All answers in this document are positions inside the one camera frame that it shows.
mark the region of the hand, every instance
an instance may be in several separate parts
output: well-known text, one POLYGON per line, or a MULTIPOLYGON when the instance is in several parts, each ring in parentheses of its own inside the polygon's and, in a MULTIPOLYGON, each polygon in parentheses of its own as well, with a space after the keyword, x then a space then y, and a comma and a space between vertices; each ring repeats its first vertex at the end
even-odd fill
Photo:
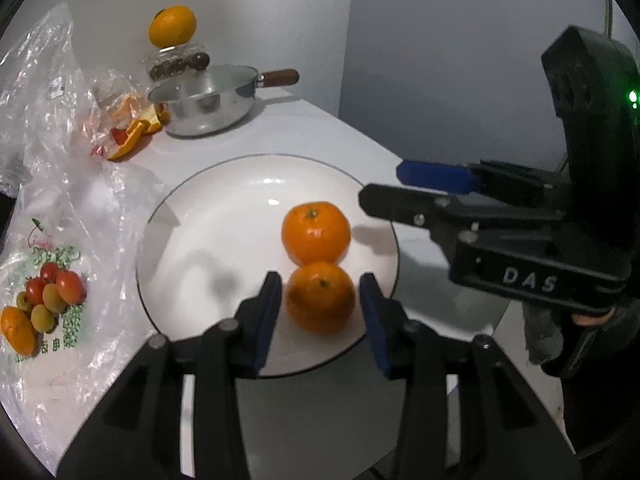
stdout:
POLYGON ((583 326, 583 327, 602 326, 609 319, 611 319, 611 316, 613 316, 615 311, 616 311, 616 308, 614 307, 611 310, 609 310, 607 314, 601 317, 585 316, 584 314, 571 314, 571 319, 577 326, 583 326))

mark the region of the white plate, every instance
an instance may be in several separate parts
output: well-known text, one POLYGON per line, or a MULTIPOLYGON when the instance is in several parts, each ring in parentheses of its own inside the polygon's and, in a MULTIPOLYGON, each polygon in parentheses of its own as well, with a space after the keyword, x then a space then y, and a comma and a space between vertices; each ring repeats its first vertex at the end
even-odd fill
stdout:
MULTIPOLYGON (((154 326, 170 339, 202 334, 232 317, 257 294, 268 270, 284 283, 296 269, 280 240, 286 213, 326 200, 351 224, 340 266, 357 285, 373 272, 383 294, 398 277, 398 242, 389 222, 358 206, 362 184, 321 162, 288 155, 236 158, 197 173, 167 196, 145 229, 138 254, 140 298, 154 326)), ((284 308, 262 376, 317 367, 353 347, 365 334, 360 306, 338 334, 316 336, 295 325, 284 308)))

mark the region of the plate rim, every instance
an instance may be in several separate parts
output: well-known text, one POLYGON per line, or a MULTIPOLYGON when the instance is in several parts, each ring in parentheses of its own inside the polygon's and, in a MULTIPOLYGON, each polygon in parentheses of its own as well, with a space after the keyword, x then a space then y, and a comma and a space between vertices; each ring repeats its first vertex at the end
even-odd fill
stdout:
MULTIPOLYGON (((158 203, 156 208, 153 210, 153 212, 151 213, 151 215, 149 216, 149 218, 147 219, 147 221, 145 223, 145 230, 146 230, 146 227, 149 224, 151 224, 151 221, 153 220, 154 216, 156 216, 156 213, 164 205, 164 203, 167 200, 169 200, 169 198, 176 191, 178 191, 178 189, 180 189, 182 186, 184 186, 190 180, 193 180, 194 178, 196 178, 200 174, 204 173, 205 171, 212 170, 213 168, 221 166, 222 164, 226 164, 228 162, 234 162, 236 160, 241 160, 241 159, 244 159, 244 158, 256 158, 256 157, 260 157, 260 156, 284 156, 284 157, 289 157, 289 158, 300 158, 302 160, 308 160, 308 161, 311 161, 311 162, 316 162, 318 164, 322 164, 323 166, 327 166, 329 168, 332 168, 333 170, 338 171, 339 173, 349 177, 351 180, 353 180, 354 182, 356 182, 360 186, 364 187, 364 184, 361 181, 359 181, 357 178, 355 178, 352 174, 348 173, 347 171, 344 171, 341 168, 338 168, 337 166, 334 166, 333 164, 330 164, 328 162, 324 162, 322 160, 317 160, 316 158, 311 158, 309 156, 295 155, 295 154, 292 154, 292 153, 251 153, 249 155, 239 155, 239 156, 235 156, 235 157, 232 157, 232 158, 228 158, 228 159, 222 160, 221 162, 217 162, 215 164, 212 164, 211 166, 207 166, 206 168, 203 168, 202 170, 197 171, 196 173, 192 174, 188 178, 184 179, 180 184, 175 186, 158 203)), ((394 240, 396 242, 396 253, 398 254, 398 264, 396 265, 396 276, 394 278, 393 287, 391 287, 391 293, 389 294, 389 298, 392 298, 394 296, 394 294, 396 293, 396 287, 398 286, 398 278, 400 276, 401 258, 400 258, 400 244, 398 242, 398 234, 396 233, 396 228, 394 227, 393 222, 389 221, 388 223, 389 223, 389 225, 391 227, 391 232, 393 233, 394 240)), ((154 320, 152 319, 151 314, 149 314, 149 311, 146 308, 145 300, 143 300, 143 298, 142 298, 142 291, 140 290, 140 279, 138 277, 138 270, 139 270, 139 267, 140 267, 140 256, 142 254, 142 241, 144 240, 144 238, 145 238, 144 235, 142 236, 142 238, 140 238, 140 241, 138 243, 138 250, 136 251, 136 290, 138 291, 138 297, 140 298, 140 303, 142 305, 142 309, 145 311, 146 318, 149 320, 149 322, 151 323, 151 325, 153 326, 154 330, 156 330, 157 333, 162 333, 160 331, 160 329, 158 328, 158 326, 155 324, 154 320)), ((346 355, 348 352, 350 352, 351 350, 356 348, 356 346, 360 345, 364 341, 366 336, 367 336, 367 332, 365 331, 365 333, 362 336, 360 336, 356 341, 354 341, 351 345, 349 345, 343 351, 338 352, 336 355, 326 359, 325 361, 322 361, 321 363, 318 363, 318 364, 313 365, 313 366, 308 367, 308 368, 304 368, 303 370, 298 370, 296 372, 287 372, 287 373, 284 373, 284 374, 275 374, 275 375, 268 375, 268 376, 262 376, 262 375, 258 374, 258 376, 256 377, 256 380, 270 380, 270 379, 281 379, 281 378, 286 378, 286 377, 295 377, 296 375, 306 374, 306 373, 311 372, 313 370, 318 370, 318 368, 322 368, 324 366, 327 366, 328 364, 332 363, 333 361, 339 359, 343 355, 346 355)))

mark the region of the blue gripper pad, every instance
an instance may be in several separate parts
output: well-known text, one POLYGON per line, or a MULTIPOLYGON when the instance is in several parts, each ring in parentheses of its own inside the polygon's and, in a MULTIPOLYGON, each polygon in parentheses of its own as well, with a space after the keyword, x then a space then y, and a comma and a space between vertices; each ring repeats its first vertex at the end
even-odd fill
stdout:
POLYGON ((391 374, 391 362, 387 352, 385 327, 378 315, 378 309, 384 306, 385 301, 375 276, 371 272, 363 274, 360 277, 360 305, 367 326, 367 337, 379 370, 388 378, 391 374))
POLYGON ((481 189, 480 179, 464 166, 404 160, 396 168, 396 176, 406 186, 436 189, 450 194, 466 195, 481 189))
POLYGON ((271 270, 264 279, 262 288, 255 298, 254 308, 261 312, 257 331, 255 332, 254 372, 258 372, 267 362, 267 354, 271 345, 273 329, 278 319, 278 311, 282 302, 282 279, 277 272, 271 270))

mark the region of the white wall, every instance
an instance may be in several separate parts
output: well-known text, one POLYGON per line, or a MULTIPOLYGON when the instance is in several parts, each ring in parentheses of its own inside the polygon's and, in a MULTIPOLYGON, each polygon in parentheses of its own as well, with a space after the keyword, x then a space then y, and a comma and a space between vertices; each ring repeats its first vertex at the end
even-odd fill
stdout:
MULTIPOLYGON (((7 48, 62 0, 26 0, 2 40, 7 48)), ((196 39, 213 62, 260 70, 292 66, 294 93, 337 114, 350 0, 65 0, 76 23, 73 44, 84 67, 140 73, 146 28, 163 7, 184 4, 198 19, 196 39)))
POLYGON ((615 1, 613 2, 612 37, 624 43, 636 58, 636 63, 640 62, 640 41, 615 1))
POLYGON ((555 169, 540 55, 606 0, 352 0, 339 117, 404 158, 555 169))

